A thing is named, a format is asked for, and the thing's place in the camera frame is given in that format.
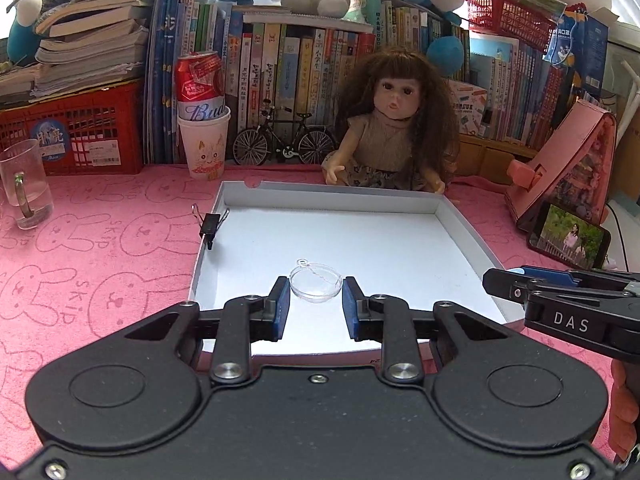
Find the label sticker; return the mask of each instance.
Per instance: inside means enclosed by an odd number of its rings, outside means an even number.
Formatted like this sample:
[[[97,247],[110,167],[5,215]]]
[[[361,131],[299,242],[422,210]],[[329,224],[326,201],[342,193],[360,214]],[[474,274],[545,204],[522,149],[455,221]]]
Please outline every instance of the label sticker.
[[[30,131],[31,139],[38,139],[42,150],[42,160],[54,162],[65,158],[71,150],[71,140],[66,126],[55,119],[37,122]]]
[[[89,159],[92,166],[119,166],[120,150],[117,140],[98,140],[89,143]]]

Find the metal screw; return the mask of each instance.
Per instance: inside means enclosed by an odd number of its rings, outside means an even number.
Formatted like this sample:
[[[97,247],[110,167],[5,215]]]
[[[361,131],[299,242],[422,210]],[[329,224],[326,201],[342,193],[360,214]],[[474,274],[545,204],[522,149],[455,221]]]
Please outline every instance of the metal screw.
[[[221,363],[213,368],[213,373],[220,379],[237,379],[242,375],[242,367],[238,363]]]
[[[65,480],[66,469],[64,466],[55,462],[50,463],[44,468],[44,473],[51,478],[51,480]]]
[[[571,468],[569,478],[571,480],[586,480],[591,474],[591,468],[587,464],[576,464]]]
[[[411,363],[396,363],[389,367],[389,374],[394,379],[413,379],[418,376],[418,367]]]
[[[315,374],[309,377],[309,380],[313,384],[325,384],[329,382],[329,377],[327,377],[326,375]]]

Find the glass mug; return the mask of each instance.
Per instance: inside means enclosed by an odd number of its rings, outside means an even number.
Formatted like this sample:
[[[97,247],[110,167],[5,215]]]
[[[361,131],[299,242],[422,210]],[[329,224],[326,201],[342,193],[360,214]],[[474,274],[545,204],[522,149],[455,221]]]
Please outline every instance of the glass mug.
[[[0,153],[0,178],[7,210],[20,229],[31,229],[51,216],[53,198],[36,139],[23,140]]]

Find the white tray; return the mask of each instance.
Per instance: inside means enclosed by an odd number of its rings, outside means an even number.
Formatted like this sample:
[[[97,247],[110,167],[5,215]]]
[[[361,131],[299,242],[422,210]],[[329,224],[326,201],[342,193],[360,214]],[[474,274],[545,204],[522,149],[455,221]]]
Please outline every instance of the white tray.
[[[200,247],[190,299],[203,310],[247,294],[266,295],[296,261],[354,276],[363,293],[389,294],[412,308],[431,310],[450,300],[520,330],[524,311],[493,298],[482,275],[502,268],[489,247],[446,198],[423,192],[263,182],[223,182],[214,213],[229,209],[212,250]],[[291,295],[284,336],[252,344],[262,362],[362,364],[380,345],[349,339],[341,294],[311,304]],[[205,350],[213,348],[213,341]],[[429,346],[421,344],[424,358]]]

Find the red plastic basket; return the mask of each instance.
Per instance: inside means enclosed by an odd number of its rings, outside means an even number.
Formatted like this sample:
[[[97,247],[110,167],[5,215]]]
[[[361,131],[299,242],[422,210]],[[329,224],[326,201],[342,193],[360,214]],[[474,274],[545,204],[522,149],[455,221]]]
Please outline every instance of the red plastic basket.
[[[137,174],[142,83],[0,111],[0,148],[39,139],[49,175]]]
[[[469,28],[517,38],[543,53],[556,24],[515,0],[466,0]]]

